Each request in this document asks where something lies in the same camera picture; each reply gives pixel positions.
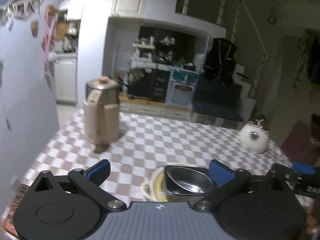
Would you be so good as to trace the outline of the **beige thermos jug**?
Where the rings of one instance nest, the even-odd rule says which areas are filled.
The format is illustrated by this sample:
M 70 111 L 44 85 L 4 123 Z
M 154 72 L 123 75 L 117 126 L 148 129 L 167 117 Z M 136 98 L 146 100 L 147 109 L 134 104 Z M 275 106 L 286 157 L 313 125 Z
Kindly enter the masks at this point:
M 107 76 L 86 82 L 85 139 L 95 146 L 107 146 L 119 137 L 120 84 Z

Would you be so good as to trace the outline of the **floral yellow-rimmed bowl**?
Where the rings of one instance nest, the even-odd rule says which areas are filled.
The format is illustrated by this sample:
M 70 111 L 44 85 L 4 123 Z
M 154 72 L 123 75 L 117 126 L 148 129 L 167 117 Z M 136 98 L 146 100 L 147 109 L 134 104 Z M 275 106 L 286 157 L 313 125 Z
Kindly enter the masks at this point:
M 168 202 L 168 199 L 163 189 L 163 182 L 164 182 L 163 171 L 159 172 L 159 174 L 157 174 L 152 179 L 153 195 L 155 197 L 156 202 Z

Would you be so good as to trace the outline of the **cream two-handled bowl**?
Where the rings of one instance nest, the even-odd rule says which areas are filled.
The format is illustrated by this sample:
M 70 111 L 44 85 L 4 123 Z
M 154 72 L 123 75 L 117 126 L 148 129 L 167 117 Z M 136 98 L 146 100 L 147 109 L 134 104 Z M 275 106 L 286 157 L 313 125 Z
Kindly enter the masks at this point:
M 153 195 L 152 179 L 161 171 L 163 171 L 164 174 L 164 166 L 159 166 L 151 171 L 151 173 L 149 174 L 149 178 L 140 185 L 140 190 L 147 201 L 156 202 Z

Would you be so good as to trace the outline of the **black jacket on chair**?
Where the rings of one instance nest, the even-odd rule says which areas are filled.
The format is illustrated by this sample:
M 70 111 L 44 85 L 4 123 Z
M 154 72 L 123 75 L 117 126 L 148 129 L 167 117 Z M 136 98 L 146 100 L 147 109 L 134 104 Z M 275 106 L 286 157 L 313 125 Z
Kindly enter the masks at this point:
M 214 38 L 210 52 L 204 62 L 204 77 L 207 80 L 226 81 L 232 78 L 237 47 L 225 38 Z

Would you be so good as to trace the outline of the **dark blue folding chair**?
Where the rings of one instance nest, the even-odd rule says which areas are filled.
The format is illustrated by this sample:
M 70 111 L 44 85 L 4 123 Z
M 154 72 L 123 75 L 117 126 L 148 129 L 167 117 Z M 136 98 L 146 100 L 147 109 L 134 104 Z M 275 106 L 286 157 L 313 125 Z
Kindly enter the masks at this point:
M 201 74 L 192 99 L 193 111 L 237 122 L 244 121 L 240 114 L 242 86 L 235 83 L 223 85 L 219 80 L 208 80 Z

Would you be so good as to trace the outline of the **checkered tablecloth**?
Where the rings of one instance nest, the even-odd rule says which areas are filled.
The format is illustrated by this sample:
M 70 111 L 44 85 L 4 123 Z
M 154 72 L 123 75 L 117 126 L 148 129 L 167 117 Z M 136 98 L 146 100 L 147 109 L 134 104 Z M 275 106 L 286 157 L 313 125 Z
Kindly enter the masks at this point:
M 101 188 L 126 204 L 143 200 L 140 186 L 151 172 L 171 164 L 207 167 L 213 159 L 226 166 L 264 175 L 272 164 L 291 162 L 272 141 L 263 154 L 242 146 L 234 129 L 151 116 L 122 113 L 120 138 L 101 153 L 84 139 L 84 113 L 78 111 L 48 141 L 22 178 L 31 185 L 43 170 L 64 176 L 75 168 L 87 169 L 109 160 L 111 174 Z

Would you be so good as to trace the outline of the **silver balloon-dog figurine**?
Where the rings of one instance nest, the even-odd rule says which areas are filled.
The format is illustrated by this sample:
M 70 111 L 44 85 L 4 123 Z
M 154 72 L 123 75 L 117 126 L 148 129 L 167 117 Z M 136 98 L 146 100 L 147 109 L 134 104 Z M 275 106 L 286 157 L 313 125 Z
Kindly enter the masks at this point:
M 255 119 L 255 122 L 256 122 L 256 127 L 257 127 L 257 129 L 259 129 L 259 130 L 263 130 L 263 125 L 262 125 L 262 122 L 264 121 L 264 119 L 260 119 L 260 120 L 258 120 L 258 119 Z

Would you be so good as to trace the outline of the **white cat-shaped ceramic cover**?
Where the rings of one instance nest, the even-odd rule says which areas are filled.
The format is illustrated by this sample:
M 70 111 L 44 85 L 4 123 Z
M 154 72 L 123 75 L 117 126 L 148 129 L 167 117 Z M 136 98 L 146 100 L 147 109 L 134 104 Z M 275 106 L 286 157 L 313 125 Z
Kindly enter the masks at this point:
M 239 132 L 240 142 L 255 153 L 262 154 L 266 151 L 269 131 L 259 130 L 256 124 L 249 121 Z

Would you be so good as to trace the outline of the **maroon floor mat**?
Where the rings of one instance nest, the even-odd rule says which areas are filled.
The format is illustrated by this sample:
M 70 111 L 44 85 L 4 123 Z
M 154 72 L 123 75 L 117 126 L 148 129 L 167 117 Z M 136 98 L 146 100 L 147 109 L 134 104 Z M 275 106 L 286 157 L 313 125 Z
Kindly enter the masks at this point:
M 292 163 L 314 165 L 319 157 L 311 143 L 310 128 L 301 121 L 295 123 L 280 149 Z

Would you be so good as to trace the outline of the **poizon storage box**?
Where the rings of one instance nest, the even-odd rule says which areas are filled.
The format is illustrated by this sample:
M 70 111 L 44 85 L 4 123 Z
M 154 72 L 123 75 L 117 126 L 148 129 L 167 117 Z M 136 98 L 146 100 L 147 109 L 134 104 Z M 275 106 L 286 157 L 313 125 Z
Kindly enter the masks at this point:
M 165 103 L 168 106 L 188 109 L 191 106 L 199 73 L 171 67 Z

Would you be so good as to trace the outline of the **black have-a-nice-day cloth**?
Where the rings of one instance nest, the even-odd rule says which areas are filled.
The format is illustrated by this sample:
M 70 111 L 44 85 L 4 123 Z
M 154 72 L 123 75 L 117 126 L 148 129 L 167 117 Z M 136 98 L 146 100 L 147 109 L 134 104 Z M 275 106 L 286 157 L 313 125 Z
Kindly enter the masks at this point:
M 154 68 L 135 68 L 129 72 L 127 93 L 136 98 L 164 102 L 170 72 Z

